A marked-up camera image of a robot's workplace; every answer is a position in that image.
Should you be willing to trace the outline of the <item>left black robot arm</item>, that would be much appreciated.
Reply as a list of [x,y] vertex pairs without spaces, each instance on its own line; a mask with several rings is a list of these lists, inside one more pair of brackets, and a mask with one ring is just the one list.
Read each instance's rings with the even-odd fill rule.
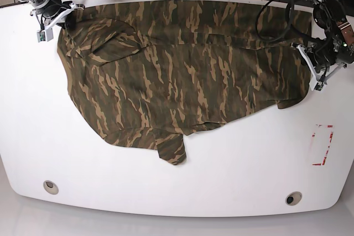
[[295,27],[291,29],[309,43],[295,47],[311,71],[311,90],[321,91],[339,69],[353,63],[353,27],[345,11],[345,6],[353,7],[353,0],[306,1],[313,5],[313,19],[326,38],[315,39]]

